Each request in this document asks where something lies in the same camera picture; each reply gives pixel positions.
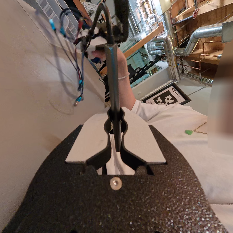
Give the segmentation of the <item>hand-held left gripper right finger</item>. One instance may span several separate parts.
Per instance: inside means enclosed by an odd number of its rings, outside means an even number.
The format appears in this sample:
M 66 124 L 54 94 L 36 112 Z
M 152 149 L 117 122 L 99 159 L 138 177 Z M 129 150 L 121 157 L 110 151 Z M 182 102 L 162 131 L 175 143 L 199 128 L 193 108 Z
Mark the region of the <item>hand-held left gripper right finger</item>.
M 151 165 L 165 165 L 166 159 L 150 129 L 140 116 L 122 107 L 122 161 L 133 170 L 143 166 L 150 171 Z

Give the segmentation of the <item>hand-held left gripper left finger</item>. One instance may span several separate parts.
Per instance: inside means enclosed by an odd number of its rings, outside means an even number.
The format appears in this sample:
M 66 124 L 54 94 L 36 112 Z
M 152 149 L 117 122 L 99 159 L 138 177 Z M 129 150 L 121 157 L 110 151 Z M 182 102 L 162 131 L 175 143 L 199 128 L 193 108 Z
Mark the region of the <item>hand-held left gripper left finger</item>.
M 65 162 L 100 169 L 112 154 L 109 107 L 90 117 L 82 126 Z

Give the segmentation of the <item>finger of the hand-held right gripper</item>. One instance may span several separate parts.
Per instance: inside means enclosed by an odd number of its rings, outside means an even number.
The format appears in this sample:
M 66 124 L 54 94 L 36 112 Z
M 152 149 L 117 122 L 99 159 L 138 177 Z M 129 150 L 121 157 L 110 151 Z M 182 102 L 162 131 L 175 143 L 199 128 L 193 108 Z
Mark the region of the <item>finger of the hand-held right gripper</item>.
M 107 43 L 106 39 L 103 37 L 96 37 L 94 39 L 90 40 L 90 44 L 88 42 L 88 39 L 86 37 L 80 38 L 80 53 L 86 51 L 87 53 L 92 53 L 96 50 L 103 50 L 104 45 Z

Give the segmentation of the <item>grey slim usb hub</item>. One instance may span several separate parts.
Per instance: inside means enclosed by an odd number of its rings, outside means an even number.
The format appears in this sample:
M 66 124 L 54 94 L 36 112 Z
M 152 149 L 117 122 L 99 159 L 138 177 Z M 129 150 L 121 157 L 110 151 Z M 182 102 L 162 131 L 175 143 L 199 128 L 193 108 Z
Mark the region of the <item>grey slim usb hub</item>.
M 120 152 L 121 148 L 121 120 L 120 120 L 120 99 L 118 82 L 118 60 L 117 44 L 107 44 L 104 46 L 106 54 L 107 76 L 109 85 L 109 95 L 111 110 L 109 116 L 113 124 L 113 133 L 115 139 L 115 150 Z

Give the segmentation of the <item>clear plastic bin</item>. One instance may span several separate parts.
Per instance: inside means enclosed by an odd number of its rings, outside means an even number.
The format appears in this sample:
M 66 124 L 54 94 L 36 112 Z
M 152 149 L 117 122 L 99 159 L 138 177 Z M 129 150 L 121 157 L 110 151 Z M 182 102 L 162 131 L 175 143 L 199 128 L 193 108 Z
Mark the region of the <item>clear plastic bin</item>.
M 48 19 L 53 20 L 57 31 L 60 30 L 60 19 L 63 19 L 62 24 L 66 35 L 71 39 L 76 39 L 78 21 L 73 13 L 69 10 L 66 15 L 60 17 L 62 10 L 68 8 L 68 5 L 64 0 L 37 0 L 36 2 L 39 4 Z

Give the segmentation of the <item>person's right hand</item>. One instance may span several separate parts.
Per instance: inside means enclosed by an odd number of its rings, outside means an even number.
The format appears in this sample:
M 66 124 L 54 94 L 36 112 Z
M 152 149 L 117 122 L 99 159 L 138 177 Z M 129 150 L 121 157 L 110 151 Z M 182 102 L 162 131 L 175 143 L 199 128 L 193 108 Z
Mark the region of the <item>person's right hand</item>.
M 102 50 L 96 50 L 91 53 L 94 57 L 100 58 L 101 61 L 106 61 L 106 54 Z M 118 61 L 118 79 L 124 79 L 129 76 L 127 60 L 123 52 L 117 46 L 117 61 Z

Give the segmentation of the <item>wooden pillar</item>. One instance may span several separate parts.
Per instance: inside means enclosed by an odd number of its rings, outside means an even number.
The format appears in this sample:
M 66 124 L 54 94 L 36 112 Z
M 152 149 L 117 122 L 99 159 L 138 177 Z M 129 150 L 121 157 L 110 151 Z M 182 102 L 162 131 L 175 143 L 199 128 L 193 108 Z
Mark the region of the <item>wooden pillar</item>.
M 125 58 L 132 55 L 134 52 L 136 52 L 139 48 L 144 46 L 147 42 L 152 40 L 155 36 L 157 36 L 159 33 L 162 33 L 164 31 L 164 26 L 159 25 L 155 30 L 150 32 L 147 36 L 145 36 L 143 39 L 141 39 L 138 43 L 133 45 L 131 48 L 129 48 L 126 52 L 124 52 Z

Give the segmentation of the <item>white t-shirt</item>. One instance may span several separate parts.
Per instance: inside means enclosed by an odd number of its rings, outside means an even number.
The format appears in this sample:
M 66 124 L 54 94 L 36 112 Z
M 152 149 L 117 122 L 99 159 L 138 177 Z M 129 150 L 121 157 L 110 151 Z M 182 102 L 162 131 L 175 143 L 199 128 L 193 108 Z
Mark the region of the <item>white t-shirt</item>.
M 207 135 L 185 130 L 197 128 L 207 116 L 180 104 L 149 105 L 138 100 L 121 100 L 120 105 L 154 126 L 185 157 L 197 175 L 205 194 L 223 226 L 233 232 L 233 156 L 211 152 Z

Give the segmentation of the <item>black framed marker sign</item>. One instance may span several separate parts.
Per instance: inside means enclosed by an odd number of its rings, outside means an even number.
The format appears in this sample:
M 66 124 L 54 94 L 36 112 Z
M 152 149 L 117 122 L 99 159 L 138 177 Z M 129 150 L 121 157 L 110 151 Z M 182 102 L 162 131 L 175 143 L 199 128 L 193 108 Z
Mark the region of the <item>black framed marker sign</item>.
M 184 105 L 190 101 L 191 99 L 176 84 L 173 83 L 148 96 L 147 98 L 144 98 L 141 102 L 152 105 L 157 104 L 167 106 L 170 104 Z

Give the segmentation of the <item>silver round duct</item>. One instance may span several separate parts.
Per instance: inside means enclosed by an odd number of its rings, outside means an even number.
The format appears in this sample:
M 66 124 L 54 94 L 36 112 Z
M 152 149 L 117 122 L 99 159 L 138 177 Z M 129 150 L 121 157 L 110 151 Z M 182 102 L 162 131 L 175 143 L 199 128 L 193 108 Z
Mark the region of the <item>silver round duct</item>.
M 202 38 L 222 36 L 222 23 L 199 27 L 192 34 L 185 48 L 177 48 L 174 53 L 177 56 L 186 57 L 193 53 L 199 40 Z
M 160 45 L 160 47 L 163 47 L 163 50 L 158 49 L 153 51 L 152 42 L 155 43 L 161 42 L 162 45 Z M 154 37 L 152 40 L 147 42 L 147 51 L 150 54 L 150 56 L 165 54 L 171 79 L 175 82 L 179 82 L 180 73 L 178 70 L 178 64 L 174 54 L 172 38 L 169 34 L 162 34 L 160 36 Z

